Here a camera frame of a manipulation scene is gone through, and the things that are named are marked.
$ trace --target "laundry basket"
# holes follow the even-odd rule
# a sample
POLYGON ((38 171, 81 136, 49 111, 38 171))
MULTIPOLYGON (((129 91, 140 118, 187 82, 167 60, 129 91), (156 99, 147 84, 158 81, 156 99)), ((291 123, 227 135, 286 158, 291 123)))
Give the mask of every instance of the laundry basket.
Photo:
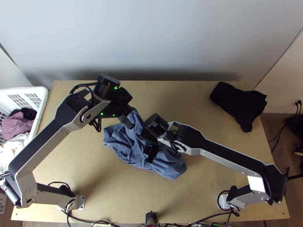
POLYGON ((46 104, 48 90, 45 87, 18 87, 11 89, 0 89, 0 145, 5 143, 2 137, 2 120, 8 118, 14 109, 27 107, 37 111, 29 141, 31 141, 38 130, 39 122, 46 104))

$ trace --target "black cloth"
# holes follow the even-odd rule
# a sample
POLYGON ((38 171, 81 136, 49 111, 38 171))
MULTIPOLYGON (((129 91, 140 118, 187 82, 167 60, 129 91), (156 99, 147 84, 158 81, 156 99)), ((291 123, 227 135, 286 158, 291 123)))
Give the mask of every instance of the black cloth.
POLYGON ((27 120, 30 120, 30 121, 35 120, 36 115, 37 115, 37 111, 35 111, 34 109, 22 108, 21 110, 20 109, 19 110, 14 109, 10 113, 9 117, 13 116, 14 114, 19 113, 19 112, 22 112, 23 115, 24 115, 24 118, 27 119, 27 120))
POLYGON ((263 112, 267 104, 266 95, 258 91, 245 92, 224 82, 217 84, 210 98, 236 119, 243 132, 251 132, 252 122, 263 112))

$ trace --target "wooden table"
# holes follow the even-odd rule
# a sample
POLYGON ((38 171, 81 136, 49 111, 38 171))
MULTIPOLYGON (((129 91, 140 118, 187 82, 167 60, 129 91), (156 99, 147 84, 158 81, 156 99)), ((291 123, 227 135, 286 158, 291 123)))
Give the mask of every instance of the wooden table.
MULTIPOLYGON (((54 117, 56 108, 71 88, 88 81, 54 81, 40 123, 41 131, 54 117)), ((215 142, 273 163, 260 118, 253 130, 244 133, 237 122, 209 95, 215 81, 122 81, 133 96, 143 120, 158 113, 166 121, 178 121, 201 130, 215 142)), ((242 82, 230 82, 248 90, 242 82)), ((115 118, 102 121, 102 127, 118 123, 115 118)), ((103 144, 103 132, 91 126, 72 132, 35 169, 36 181, 67 182, 75 194, 86 195, 83 211, 73 211, 79 218, 109 219, 114 223, 143 223, 150 210, 158 213, 160 223, 189 223, 221 212, 216 196, 232 185, 244 186, 247 177, 202 156, 183 154, 188 170, 176 180, 168 180, 156 172, 135 168, 121 161, 103 144)), ((289 218, 285 200, 281 205, 264 202, 248 205, 240 217, 231 221, 253 221, 289 218)), ((14 209, 13 220, 66 222, 66 215, 54 205, 33 204, 14 209)), ((210 221, 226 221, 227 215, 210 221)))

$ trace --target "power cord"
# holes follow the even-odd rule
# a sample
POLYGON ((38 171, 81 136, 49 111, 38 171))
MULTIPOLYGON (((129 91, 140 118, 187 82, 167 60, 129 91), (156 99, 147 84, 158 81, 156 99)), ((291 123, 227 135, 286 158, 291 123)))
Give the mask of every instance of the power cord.
MULTIPOLYGON (((49 183, 48 185, 51 185, 51 184, 53 184, 53 183, 63 183, 63 184, 65 184, 65 185, 70 189, 70 187, 69 187, 69 185, 68 185, 67 183, 65 183, 65 182, 60 182, 60 181, 54 181, 54 182, 49 183)), ((218 198, 220 197, 220 195, 222 195, 222 194, 225 193, 225 192, 229 192, 229 191, 228 191, 228 190, 222 191, 222 192, 218 195, 218 198)), ((208 216, 208 217, 206 217, 206 218, 203 218, 203 219, 201 219, 201 220, 199 220, 199 221, 196 221, 196 222, 194 222, 194 223, 190 223, 190 224, 187 225, 187 226, 186 226, 186 225, 179 225, 179 224, 177 224, 177 223, 173 223, 173 224, 167 223, 167 224, 166 224, 165 226, 163 226, 163 227, 167 227, 167 226, 169 226, 169 225, 177 226, 177 227, 190 227, 190 226, 192 226, 192 225, 194 225, 194 224, 199 224, 199 225, 201 225, 201 226, 207 226, 207 227, 209 227, 209 225, 204 224, 204 223, 201 223, 201 222, 203 222, 203 221, 205 221, 205 220, 207 220, 207 219, 209 219, 209 218, 217 217, 217 216, 220 216, 220 215, 228 215, 228 219, 227 219, 227 221, 226 221, 226 223, 225 223, 225 227, 227 227, 227 226, 228 226, 228 222, 229 222, 230 217, 231 217, 232 214, 233 214, 234 216, 236 216, 236 217, 239 217, 239 216, 240 216, 240 214, 237 213, 237 212, 235 212, 232 208, 230 208, 230 209, 228 209, 228 210, 223 209, 223 208, 220 206, 219 200, 218 200, 218 199, 217 199, 217 203, 218 203, 218 206, 219 206, 219 208, 220 208, 221 210, 229 211, 229 212, 211 215, 211 216, 208 216)), ((67 213, 67 212, 65 212, 64 210, 62 210, 62 212, 66 215, 66 218, 67 218, 66 221, 67 221, 68 227, 71 227, 71 226, 70 226, 70 222, 69 222, 69 218, 72 218, 72 219, 74 219, 74 220, 77 220, 77 221, 80 221, 80 222, 84 222, 84 223, 91 223, 91 224, 92 224, 92 227, 93 227, 95 224, 104 224, 104 225, 111 225, 111 226, 113 226, 113 227, 120 227, 120 226, 117 225, 117 224, 113 224, 113 223, 110 223, 110 222, 104 221, 104 220, 90 221, 90 220, 85 220, 85 219, 77 218, 77 217, 74 217, 74 216, 71 215, 71 212, 72 212, 72 211, 69 211, 69 212, 67 213)))
POLYGON ((69 218, 72 218, 72 219, 77 220, 77 221, 80 221, 80 222, 93 224, 92 226, 94 226, 94 225, 96 225, 96 224, 103 224, 103 225, 111 225, 111 226, 113 226, 113 227, 120 227, 120 226, 117 225, 117 224, 113 224, 113 223, 110 223, 110 222, 104 221, 104 220, 90 221, 90 220, 85 220, 85 219, 77 218, 77 217, 74 217, 74 216, 71 215, 71 211, 69 211, 68 213, 66 213, 64 210, 62 210, 62 212, 63 212, 64 214, 66 214, 66 216, 67 216, 67 224, 68 224, 68 227, 71 227, 71 226, 70 226, 70 223, 69 223, 69 218))
POLYGON ((11 172, 0 174, 0 180, 5 179, 5 178, 10 177, 10 176, 12 176, 11 172))
POLYGON ((230 208, 230 209, 223 209, 223 208, 220 206, 220 204, 219 204, 219 197, 220 197, 223 193, 225 193, 225 192, 229 192, 229 191, 228 191, 228 190, 222 191, 222 192, 218 195, 218 198, 217 198, 218 207, 219 207, 221 210, 225 211, 225 213, 219 213, 219 214, 215 214, 215 215, 208 216, 208 217, 203 218, 203 219, 201 219, 201 220, 199 220, 199 221, 196 221, 196 222, 194 222, 194 223, 190 223, 188 226, 190 227, 190 226, 193 226, 194 224, 203 224, 203 223, 201 223, 201 222, 203 222, 203 221, 205 221, 205 220, 207 220, 207 219, 209 219, 209 218, 217 217, 217 216, 220 216, 220 215, 228 215, 227 221, 226 221, 225 226, 224 226, 224 227, 227 227, 227 226, 228 226, 228 223, 229 223, 229 220, 230 220, 230 217, 231 217, 232 214, 233 214, 234 216, 236 216, 236 217, 239 217, 240 214, 237 213, 237 212, 235 212, 233 208, 230 208))
POLYGON ((65 185, 69 188, 69 190, 71 190, 71 189, 70 189, 70 186, 69 186, 67 183, 62 182, 62 181, 54 181, 54 182, 51 182, 51 183, 48 184, 48 186, 50 186, 51 184, 54 184, 54 183, 62 183, 62 184, 65 184, 65 185))
MULTIPOLYGON (((65 183, 65 182, 61 182, 61 181, 54 181, 54 182, 51 182, 48 184, 48 186, 50 186, 51 184, 54 184, 54 183, 62 183, 62 184, 65 184, 69 189, 70 189, 70 186, 65 183)), ((81 219, 81 218, 77 218, 77 217, 74 217, 71 215, 71 210, 67 213, 65 212, 64 210, 62 210, 62 212, 64 214, 66 214, 66 222, 67 222, 67 225, 68 227, 71 227, 70 226, 70 223, 69 223, 69 218, 72 218, 74 220, 77 220, 77 221, 80 221, 80 222, 84 222, 84 223, 91 223, 92 224, 92 227, 95 225, 95 224, 104 224, 104 225, 111 225, 113 227, 120 227, 119 225, 117 224, 113 224, 113 223, 110 223, 108 221, 104 221, 104 220, 99 220, 99 221, 90 221, 90 220, 85 220, 85 219, 81 219)))
POLYGON ((92 96, 92 98, 91 98, 91 103, 92 103, 92 105, 94 104, 94 93, 92 92, 92 89, 89 87, 89 86, 95 86, 95 85, 97 85, 98 84, 98 82, 94 82, 94 83, 87 83, 87 84, 78 84, 78 85, 76 85, 76 86, 74 86, 73 87, 73 89, 72 90, 70 90, 70 94, 73 94, 74 92, 75 92, 75 90, 77 90, 78 88, 80 88, 80 87, 85 87, 85 88, 87 88, 88 90, 89 90, 89 92, 90 92, 90 94, 91 94, 91 96, 92 96))
MULTIPOLYGON (((297 114, 300 115, 301 109, 302 109, 302 101, 301 101, 301 100, 298 100, 298 102, 296 102, 295 105, 296 105, 296 107, 297 107, 297 111, 296 111, 296 113, 295 113, 295 116, 296 116, 297 114)), ((276 141, 276 144, 274 145, 274 147, 273 147, 273 149, 272 149, 272 153, 273 153, 273 151, 275 150, 275 148, 277 147, 277 145, 278 145, 278 143, 279 143, 280 136, 281 136, 281 134, 282 134, 282 132, 283 132, 285 126, 286 126, 286 123, 285 123, 285 124, 282 126, 282 128, 278 131, 278 133, 276 134, 276 136, 275 136, 272 140, 269 140, 269 141, 268 141, 268 143, 270 143, 270 142, 274 141, 276 138, 278 138, 277 141, 276 141)))

